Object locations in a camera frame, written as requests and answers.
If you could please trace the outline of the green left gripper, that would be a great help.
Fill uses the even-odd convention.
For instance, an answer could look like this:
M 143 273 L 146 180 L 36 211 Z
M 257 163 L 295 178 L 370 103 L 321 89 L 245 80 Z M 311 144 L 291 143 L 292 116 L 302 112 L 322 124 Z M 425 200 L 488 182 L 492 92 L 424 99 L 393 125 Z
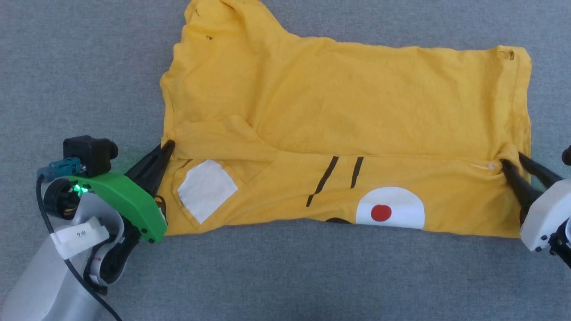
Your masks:
M 159 243 L 165 237 L 167 222 L 153 197 L 157 196 L 174 148 L 173 140 L 157 145 L 126 176 L 108 172 L 96 177 L 69 176 L 69 181 L 81 187 L 88 185 L 88 191 L 118 211 L 140 231 L 143 239 Z

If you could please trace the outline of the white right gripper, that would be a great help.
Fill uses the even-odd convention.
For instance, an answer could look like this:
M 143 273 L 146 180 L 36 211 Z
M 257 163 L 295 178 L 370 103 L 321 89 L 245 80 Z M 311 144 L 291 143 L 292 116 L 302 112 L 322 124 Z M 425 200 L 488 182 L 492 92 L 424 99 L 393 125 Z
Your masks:
M 536 177 L 548 188 L 544 193 L 535 189 L 519 173 L 508 159 L 502 159 L 502 172 L 520 206 L 529 209 L 520 229 L 520 238 L 530 250 L 548 246 L 548 238 L 561 224 L 565 225 L 571 215 L 571 179 L 558 174 L 519 153 L 519 161 L 525 173 Z

